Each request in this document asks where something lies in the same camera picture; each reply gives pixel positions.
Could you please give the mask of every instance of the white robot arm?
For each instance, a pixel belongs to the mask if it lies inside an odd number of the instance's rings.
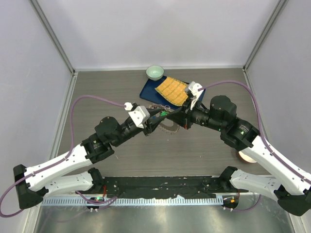
[[[160,117],[155,115],[163,109],[146,109],[144,106],[126,103],[125,109],[129,111],[130,117],[123,124],[120,125],[111,116],[103,118],[95,127],[96,133],[74,147],[70,155],[63,154],[33,167],[16,166],[16,181],[27,176],[16,186],[20,208],[32,207],[43,198],[69,191],[98,192],[104,181],[95,168],[79,175],[62,176],[102,161],[114,153],[111,146],[117,147],[140,132],[149,135],[167,118],[185,129],[190,129],[194,123],[219,131],[221,140],[227,145],[256,160],[274,176],[266,178],[229,166],[217,180],[223,190],[230,192],[243,189],[262,194],[297,216],[310,209],[311,174],[294,165],[269,143],[267,148],[258,129],[236,116],[237,106],[228,97],[215,96],[211,100],[210,109],[203,107],[198,101],[202,94],[200,88],[202,86],[198,83],[190,83],[186,88],[189,97],[183,106]],[[35,171],[60,161],[53,168],[35,174]]]

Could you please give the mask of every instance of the metal floor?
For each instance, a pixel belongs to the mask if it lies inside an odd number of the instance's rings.
[[[240,68],[227,69],[174,69],[165,70],[165,75],[182,81],[196,81],[201,85],[221,81],[237,80],[245,83]],[[125,103],[136,101],[148,106],[139,98],[147,81],[144,70],[79,72],[72,100],[80,95],[96,95]],[[206,91],[203,103],[209,106],[216,95],[227,95],[236,103],[238,116],[257,125],[251,97],[242,87],[222,84]],[[115,117],[120,123],[128,117],[126,111],[98,100],[82,100],[74,112],[75,144],[93,134],[94,127],[106,116]],[[59,150],[69,150],[69,123],[65,125]],[[227,166],[236,166],[253,174],[268,174],[258,164],[240,161],[236,152],[220,140],[219,132],[193,125],[190,130],[180,129],[175,135],[156,130],[149,137],[137,135],[121,146],[114,148],[115,154],[95,164],[103,176],[190,176],[220,175]]]
[[[241,195],[239,208],[254,205],[258,196]],[[221,206],[109,207],[86,212],[85,206],[41,207],[35,233],[294,233],[289,215],[263,197],[250,212],[234,213]]]

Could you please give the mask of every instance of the purple cable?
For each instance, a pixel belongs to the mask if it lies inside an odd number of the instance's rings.
[[[261,200],[261,194],[259,194],[259,197],[258,197],[258,200],[257,200],[256,204],[253,205],[252,207],[246,209],[246,210],[235,210],[235,209],[231,210],[231,208],[228,208],[228,207],[225,207],[225,209],[226,209],[226,210],[230,210],[230,211],[232,211],[232,212],[247,212],[247,211],[251,211],[251,210],[253,210],[256,206],[258,206],[258,204],[260,203],[260,200]]]
[[[70,110],[70,130],[71,130],[71,145],[70,145],[70,150],[68,152],[68,154],[61,160],[59,160],[58,162],[56,163],[53,163],[49,166],[46,166],[44,168],[41,168],[37,171],[34,172],[34,175],[42,172],[42,171],[45,171],[47,169],[50,169],[51,167],[54,167],[60,163],[62,163],[63,161],[65,161],[71,154],[72,150],[73,150],[73,147],[74,147],[74,132],[73,132],[73,110],[74,110],[74,107],[75,105],[82,99],[95,99],[95,100],[101,100],[101,101],[104,101],[104,102],[107,102],[107,103],[110,103],[110,104],[113,104],[115,106],[118,106],[118,107],[123,107],[125,108],[126,106],[124,104],[120,104],[120,103],[116,103],[116,102],[113,102],[113,101],[110,101],[110,100],[107,100],[107,99],[104,99],[104,98],[101,98],[101,97],[98,97],[98,96],[91,96],[91,95],[83,95],[83,96],[80,96],[78,97],[72,104],[71,106],[71,110]],[[10,215],[5,215],[2,213],[1,211],[1,205],[2,205],[2,202],[3,202],[3,199],[5,198],[5,196],[11,191],[11,189],[13,189],[16,185],[18,185],[19,183],[23,182],[25,179],[31,177],[32,174],[29,174],[21,179],[19,179],[18,181],[16,181],[14,184],[12,184],[7,190],[4,191],[4,193],[2,194],[1,198],[0,198],[0,217],[13,217],[13,216],[16,216],[18,215],[19,213],[21,213],[23,210],[18,210],[17,212],[13,213],[13,214],[10,214]]]
[[[244,87],[248,93],[251,95],[253,101],[254,101],[254,105],[255,105],[255,109],[256,109],[256,114],[257,114],[257,120],[258,120],[258,126],[259,126],[259,132],[261,135],[261,139],[262,142],[264,143],[264,145],[266,146],[266,148],[268,149],[268,151],[270,152],[271,155],[273,155],[280,163],[282,163],[286,168],[288,168],[292,173],[294,173],[295,175],[297,175],[299,178],[305,180],[306,182],[308,182],[309,184],[311,184],[311,180],[305,178],[303,175],[301,175],[299,172],[297,172],[294,168],[292,168],[290,165],[288,165],[285,161],[283,161],[269,146],[267,140],[264,137],[264,133],[263,133],[263,129],[262,129],[262,125],[261,125],[261,116],[259,113],[259,107],[255,98],[254,93],[251,91],[251,89],[249,89],[249,87],[241,82],[238,81],[234,81],[234,80],[226,80],[226,81],[220,81],[220,82],[216,82],[216,83],[212,83],[210,85],[204,86],[202,88],[200,88],[198,91],[210,88],[212,86],[216,86],[216,85],[220,85],[220,84],[224,84],[224,83],[234,83],[237,85],[240,85],[242,87]]]

